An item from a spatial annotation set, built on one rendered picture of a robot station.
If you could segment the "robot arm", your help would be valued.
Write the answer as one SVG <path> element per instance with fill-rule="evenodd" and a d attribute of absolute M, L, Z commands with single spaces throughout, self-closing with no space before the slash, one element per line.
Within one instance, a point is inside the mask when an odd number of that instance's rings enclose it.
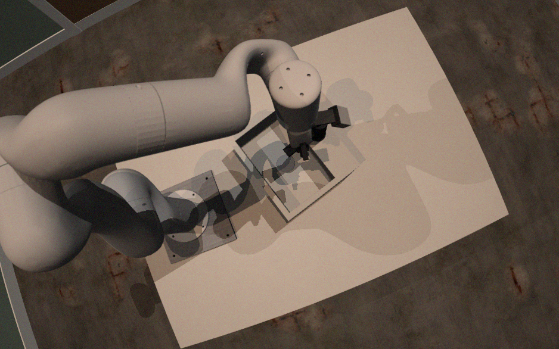
<path fill-rule="evenodd" d="M 346 107 L 318 111 L 318 71 L 275 39 L 241 42 L 214 77 L 48 98 L 26 116 L 0 117 L 0 244 L 7 258 L 25 271 L 49 272 L 73 260 L 91 233 L 133 258 L 158 251 L 164 234 L 178 242 L 201 236 L 209 210 L 189 189 L 165 197 L 133 169 L 114 170 L 102 183 L 61 180 L 240 133 L 251 116 L 247 74 L 262 78 L 286 130 L 351 126 Z"/>

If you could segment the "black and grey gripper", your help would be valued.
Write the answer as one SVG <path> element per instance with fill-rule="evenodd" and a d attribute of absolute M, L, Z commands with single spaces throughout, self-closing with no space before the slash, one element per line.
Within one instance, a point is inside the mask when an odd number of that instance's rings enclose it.
<path fill-rule="evenodd" d="M 292 148 L 296 148 L 296 152 L 300 153 L 303 161 L 308 160 L 309 153 L 309 146 L 312 139 L 311 134 L 312 129 L 310 128 L 304 132 L 291 132 L 287 130 L 290 146 Z"/>

